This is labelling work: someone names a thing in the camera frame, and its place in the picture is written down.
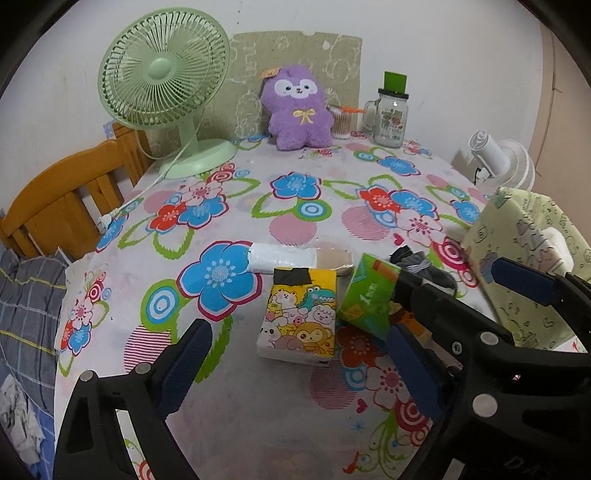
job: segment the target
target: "fan base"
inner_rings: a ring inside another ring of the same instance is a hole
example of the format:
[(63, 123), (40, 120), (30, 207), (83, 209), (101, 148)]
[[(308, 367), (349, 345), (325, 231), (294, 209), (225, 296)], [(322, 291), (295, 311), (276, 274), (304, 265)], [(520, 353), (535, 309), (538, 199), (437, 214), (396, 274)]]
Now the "fan base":
[[(221, 138), (200, 140), (197, 149), (196, 153), (176, 162), (166, 174), (166, 178), (183, 179), (199, 175), (233, 159), (237, 152), (233, 143)], [(160, 167), (160, 174), (163, 174), (171, 163), (172, 160), (164, 161)]]

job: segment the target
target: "white fan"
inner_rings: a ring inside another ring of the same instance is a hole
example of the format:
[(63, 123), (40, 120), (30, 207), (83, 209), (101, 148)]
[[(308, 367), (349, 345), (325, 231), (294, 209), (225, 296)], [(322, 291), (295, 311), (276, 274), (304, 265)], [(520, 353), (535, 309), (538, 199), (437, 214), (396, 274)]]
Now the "white fan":
[(495, 141), (481, 130), (469, 141), (474, 160), (480, 165), (476, 186), (487, 195), (499, 187), (528, 190), (534, 187), (535, 167), (523, 145), (515, 140)]

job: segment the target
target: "glass jar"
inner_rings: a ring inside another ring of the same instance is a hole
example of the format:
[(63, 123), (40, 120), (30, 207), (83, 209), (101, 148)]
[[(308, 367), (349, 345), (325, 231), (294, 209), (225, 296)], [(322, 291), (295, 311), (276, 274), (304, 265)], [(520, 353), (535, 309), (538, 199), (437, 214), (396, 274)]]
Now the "glass jar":
[[(363, 125), (373, 133), (378, 145), (400, 148), (404, 142), (404, 131), (408, 118), (408, 94), (378, 89), (379, 98), (365, 104)], [(368, 112), (375, 110), (374, 124), (368, 125)]]

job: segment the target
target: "cartoon dinosaur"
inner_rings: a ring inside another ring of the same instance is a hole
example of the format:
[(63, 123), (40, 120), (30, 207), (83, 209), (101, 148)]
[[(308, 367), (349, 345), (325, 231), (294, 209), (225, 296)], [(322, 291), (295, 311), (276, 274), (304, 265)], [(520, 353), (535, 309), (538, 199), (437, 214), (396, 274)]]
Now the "cartoon dinosaur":
[(328, 303), (335, 300), (335, 293), (328, 288), (320, 288), (318, 285), (309, 287), (301, 302), (297, 305), (298, 308), (305, 307), (311, 310), (314, 305), (319, 303)]

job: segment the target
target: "price tag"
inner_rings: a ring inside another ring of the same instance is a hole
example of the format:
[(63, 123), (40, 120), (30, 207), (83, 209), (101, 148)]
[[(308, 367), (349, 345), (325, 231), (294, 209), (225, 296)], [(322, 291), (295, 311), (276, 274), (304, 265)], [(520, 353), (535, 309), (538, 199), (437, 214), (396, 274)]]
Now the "price tag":
[(268, 69), (261, 73), (262, 79), (270, 79), (279, 73), (280, 68)]

